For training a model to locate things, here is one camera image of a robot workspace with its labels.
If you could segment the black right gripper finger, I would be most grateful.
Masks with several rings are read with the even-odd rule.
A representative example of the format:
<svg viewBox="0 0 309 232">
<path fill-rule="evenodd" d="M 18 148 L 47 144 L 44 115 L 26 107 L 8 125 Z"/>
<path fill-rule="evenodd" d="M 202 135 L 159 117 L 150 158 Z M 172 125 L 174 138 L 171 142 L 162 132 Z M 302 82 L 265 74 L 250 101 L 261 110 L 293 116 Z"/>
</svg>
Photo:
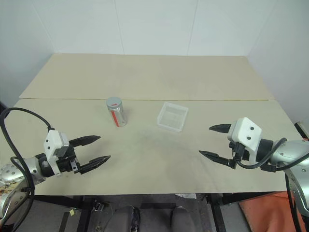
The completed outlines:
<svg viewBox="0 0 309 232">
<path fill-rule="evenodd" d="M 209 130 L 220 132 L 220 133 L 228 133 L 230 128 L 231 128 L 231 124 L 219 124 L 219 125 L 213 125 L 209 127 Z"/>
<path fill-rule="evenodd" d="M 236 163 L 232 159 L 220 157 L 218 154 L 212 153 L 212 152 L 209 152 L 209 151 L 199 150 L 199 153 L 202 154 L 203 156 L 205 156 L 206 158 L 210 159 L 213 162 L 225 165 L 225 166 L 230 167 L 232 169 L 236 168 Z"/>
</svg>

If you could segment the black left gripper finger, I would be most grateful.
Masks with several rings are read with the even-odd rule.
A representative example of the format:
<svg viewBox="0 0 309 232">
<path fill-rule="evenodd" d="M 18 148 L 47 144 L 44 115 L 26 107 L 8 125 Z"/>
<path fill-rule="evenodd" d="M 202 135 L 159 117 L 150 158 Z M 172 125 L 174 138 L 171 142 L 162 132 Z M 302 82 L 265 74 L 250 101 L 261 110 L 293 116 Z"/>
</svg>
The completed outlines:
<svg viewBox="0 0 309 232">
<path fill-rule="evenodd" d="M 92 171 L 92 170 L 98 168 L 99 166 L 101 166 L 102 164 L 104 164 L 105 162 L 107 162 L 108 159 L 110 159 L 110 158 L 111 158 L 111 156 L 102 156 L 102 157 L 92 159 L 92 160 L 89 161 L 89 163 L 79 167 L 79 173 L 85 174 L 89 171 Z"/>
<path fill-rule="evenodd" d="M 69 141 L 69 147 L 77 147 L 77 146 L 85 146 L 88 144 L 91 144 L 93 142 L 95 142 L 96 140 L 100 139 L 100 136 L 97 135 L 89 135 L 89 136 L 83 136 L 83 137 L 79 137 L 73 140 Z"/>
</svg>

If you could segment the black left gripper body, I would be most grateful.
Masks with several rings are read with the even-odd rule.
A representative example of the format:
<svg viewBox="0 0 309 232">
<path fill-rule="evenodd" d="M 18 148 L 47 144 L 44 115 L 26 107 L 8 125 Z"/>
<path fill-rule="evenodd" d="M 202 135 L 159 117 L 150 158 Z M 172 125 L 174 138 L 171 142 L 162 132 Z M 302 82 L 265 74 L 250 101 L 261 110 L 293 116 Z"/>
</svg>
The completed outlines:
<svg viewBox="0 0 309 232">
<path fill-rule="evenodd" d="M 76 174 L 80 172 L 80 164 L 72 145 L 69 145 L 65 154 L 59 157 L 56 163 L 61 173 L 73 171 Z"/>
</svg>

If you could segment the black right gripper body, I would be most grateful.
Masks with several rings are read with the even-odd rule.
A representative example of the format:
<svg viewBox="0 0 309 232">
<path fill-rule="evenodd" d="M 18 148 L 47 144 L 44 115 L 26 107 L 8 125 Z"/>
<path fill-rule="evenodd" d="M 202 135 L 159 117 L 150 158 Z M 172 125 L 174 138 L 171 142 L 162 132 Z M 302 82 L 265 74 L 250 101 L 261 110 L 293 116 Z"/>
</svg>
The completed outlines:
<svg viewBox="0 0 309 232">
<path fill-rule="evenodd" d="M 237 162 L 242 160 L 249 161 L 250 154 L 245 146 L 239 142 L 230 142 L 229 147 L 232 149 L 233 158 L 229 161 L 229 167 L 235 169 Z"/>
</svg>

